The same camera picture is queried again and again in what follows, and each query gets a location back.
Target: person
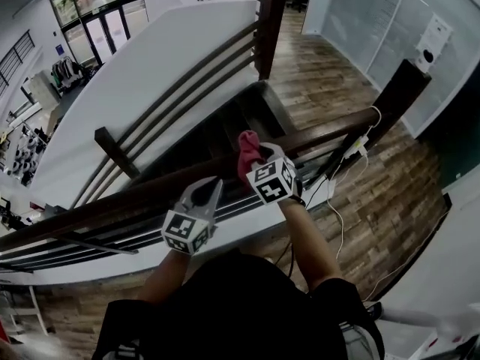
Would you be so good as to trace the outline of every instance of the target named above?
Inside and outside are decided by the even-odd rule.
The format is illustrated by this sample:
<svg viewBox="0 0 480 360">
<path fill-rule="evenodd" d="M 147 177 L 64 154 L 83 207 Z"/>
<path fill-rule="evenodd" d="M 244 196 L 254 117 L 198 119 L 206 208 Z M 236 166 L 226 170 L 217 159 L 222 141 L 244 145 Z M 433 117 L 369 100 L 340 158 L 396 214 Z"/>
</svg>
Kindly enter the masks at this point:
<svg viewBox="0 0 480 360">
<path fill-rule="evenodd" d="M 380 332 L 308 211 L 294 199 L 279 206 L 308 294 L 268 260 L 237 250 L 208 261 L 184 283 L 191 257 L 171 250 L 137 300 L 109 304 L 93 360 L 383 359 Z M 344 323 L 351 329 L 342 331 Z"/>
</svg>

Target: white cube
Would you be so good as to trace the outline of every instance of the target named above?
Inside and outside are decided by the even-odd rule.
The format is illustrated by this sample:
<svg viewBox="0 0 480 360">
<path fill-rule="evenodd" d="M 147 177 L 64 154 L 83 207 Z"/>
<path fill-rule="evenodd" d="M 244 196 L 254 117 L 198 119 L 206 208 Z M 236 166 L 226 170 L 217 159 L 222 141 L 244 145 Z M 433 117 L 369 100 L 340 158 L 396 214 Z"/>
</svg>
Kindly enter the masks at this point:
<svg viewBox="0 0 480 360">
<path fill-rule="evenodd" d="M 209 240 L 209 228 L 206 220 L 168 211 L 162 226 L 162 236 L 169 247 L 193 255 Z"/>
<path fill-rule="evenodd" d="M 293 195 L 295 174 L 281 157 L 247 173 L 253 190 L 264 204 L 279 202 Z"/>
</svg>

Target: red cloth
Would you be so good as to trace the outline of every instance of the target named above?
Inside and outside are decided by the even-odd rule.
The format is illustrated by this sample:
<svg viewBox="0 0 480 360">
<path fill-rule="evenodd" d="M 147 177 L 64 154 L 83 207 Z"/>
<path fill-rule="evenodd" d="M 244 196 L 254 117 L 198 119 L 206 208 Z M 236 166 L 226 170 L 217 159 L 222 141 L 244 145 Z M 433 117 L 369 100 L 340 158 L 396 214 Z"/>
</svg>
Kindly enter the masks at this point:
<svg viewBox="0 0 480 360">
<path fill-rule="evenodd" d="M 238 177 L 248 186 L 247 173 L 252 170 L 252 164 L 258 162 L 264 164 L 265 160 L 260 154 L 260 140 L 256 132 L 244 130 L 238 136 L 238 146 L 240 147 L 240 156 L 238 157 Z"/>
</svg>

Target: lower floor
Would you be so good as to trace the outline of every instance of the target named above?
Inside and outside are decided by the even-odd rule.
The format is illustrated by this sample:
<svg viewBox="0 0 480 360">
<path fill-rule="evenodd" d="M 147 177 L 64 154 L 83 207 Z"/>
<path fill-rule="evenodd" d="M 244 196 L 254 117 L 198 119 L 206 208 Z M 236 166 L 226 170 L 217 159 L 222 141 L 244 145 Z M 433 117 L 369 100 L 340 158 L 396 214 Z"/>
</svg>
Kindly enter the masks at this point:
<svg viewBox="0 0 480 360">
<path fill-rule="evenodd" d="M 270 79 L 299 129 L 361 110 L 377 96 L 335 48 L 322 38 L 300 35 L 303 19 L 303 13 L 293 10 L 284 14 Z M 344 225 L 338 260 L 345 278 L 357 286 L 363 299 L 379 279 L 416 252 L 446 212 L 438 179 L 437 156 L 428 145 L 415 141 L 400 122 L 370 150 L 368 161 L 361 159 L 342 178 L 331 201 Z M 337 251 L 342 228 L 335 213 L 325 205 L 311 214 L 331 249 Z M 288 244 L 285 226 L 280 225 L 243 242 L 241 249 L 275 261 Z M 290 258 L 289 252 L 278 263 L 285 272 Z M 90 359 L 107 304 L 135 297 L 150 273 L 38 287 L 43 318 L 55 330 L 49 339 L 52 345 L 69 359 Z M 380 282 L 374 293 L 394 277 Z M 296 265 L 292 280 L 306 290 Z"/>
</svg>

